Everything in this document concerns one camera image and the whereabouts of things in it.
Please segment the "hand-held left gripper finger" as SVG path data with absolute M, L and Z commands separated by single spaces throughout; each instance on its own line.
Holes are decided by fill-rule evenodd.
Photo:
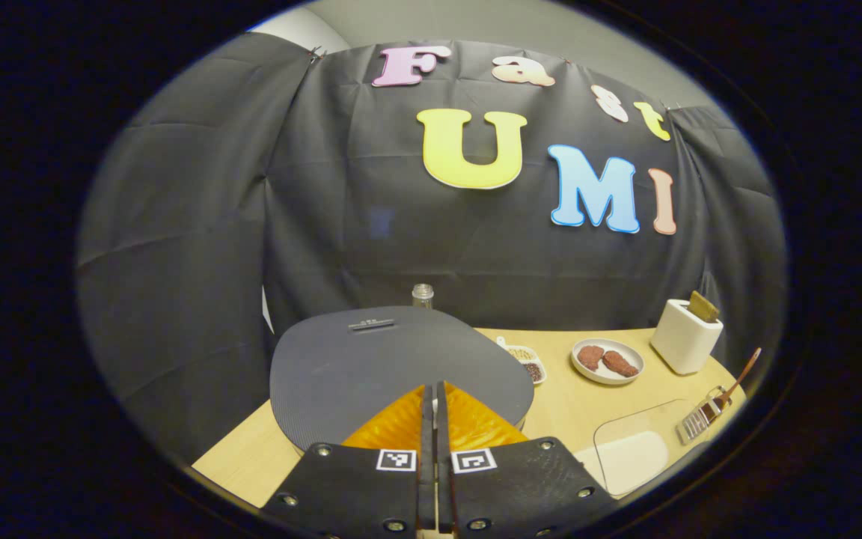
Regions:
M 343 442 L 315 442 L 261 508 L 305 538 L 417 538 L 435 528 L 434 389 L 420 386 Z
M 457 538 L 572 538 L 617 501 L 553 436 L 527 438 L 452 383 L 438 393 L 440 529 Z

